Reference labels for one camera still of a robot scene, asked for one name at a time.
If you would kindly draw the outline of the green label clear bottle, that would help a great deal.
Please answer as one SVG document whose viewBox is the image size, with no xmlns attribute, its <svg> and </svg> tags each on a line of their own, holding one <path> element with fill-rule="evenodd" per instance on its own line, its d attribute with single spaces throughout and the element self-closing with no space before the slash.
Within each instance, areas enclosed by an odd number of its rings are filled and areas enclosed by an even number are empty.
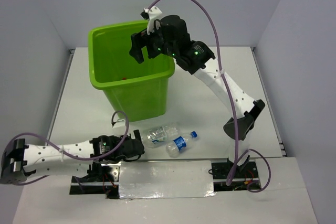
<svg viewBox="0 0 336 224">
<path fill-rule="evenodd" d="M 151 129 L 141 130 L 142 143 L 147 148 L 157 148 L 165 142 L 177 138 L 180 134 L 178 123 L 171 122 Z"/>
</svg>

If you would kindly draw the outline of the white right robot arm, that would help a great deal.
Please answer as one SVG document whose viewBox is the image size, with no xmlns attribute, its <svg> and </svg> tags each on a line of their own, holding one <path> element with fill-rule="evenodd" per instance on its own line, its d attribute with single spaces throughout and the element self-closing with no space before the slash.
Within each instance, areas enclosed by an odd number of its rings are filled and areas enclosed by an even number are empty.
<svg viewBox="0 0 336 224">
<path fill-rule="evenodd" d="M 248 161 L 246 137 L 265 108 L 264 101 L 255 100 L 238 86 L 224 71 L 219 54 L 213 53 L 204 42 L 191 40 L 186 22 L 179 16 L 162 17 L 146 11 L 141 15 L 148 25 L 131 35 L 130 55 L 143 63 L 145 48 L 150 59 L 160 54 L 174 58 L 179 67 L 201 80 L 231 110 L 231 118 L 223 126 L 224 132 L 235 141 L 228 171 L 233 177 L 242 176 Z"/>
</svg>

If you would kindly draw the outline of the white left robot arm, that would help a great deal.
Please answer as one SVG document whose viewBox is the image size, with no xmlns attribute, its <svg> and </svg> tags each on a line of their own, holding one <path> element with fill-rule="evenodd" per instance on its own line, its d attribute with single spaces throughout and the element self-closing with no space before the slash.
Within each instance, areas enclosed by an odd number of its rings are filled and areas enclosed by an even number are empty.
<svg viewBox="0 0 336 224">
<path fill-rule="evenodd" d="M 70 175 L 98 181 L 109 165 L 133 162 L 145 153 L 140 132 L 102 135 L 75 144 L 27 144 L 20 134 L 6 146 L 1 159 L 1 184 L 26 185 L 38 176 Z"/>
</svg>

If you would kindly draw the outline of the blue label bottle blue cap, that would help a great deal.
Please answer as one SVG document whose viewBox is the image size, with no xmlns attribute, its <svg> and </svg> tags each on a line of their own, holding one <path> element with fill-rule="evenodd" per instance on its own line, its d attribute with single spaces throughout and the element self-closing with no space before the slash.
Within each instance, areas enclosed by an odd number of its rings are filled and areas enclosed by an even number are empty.
<svg viewBox="0 0 336 224">
<path fill-rule="evenodd" d="M 177 158 L 182 152 L 192 148 L 197 143 L 196 131 L 183 133 L 166 144 L 166 152 L 169 157 Z"/>
</svg>

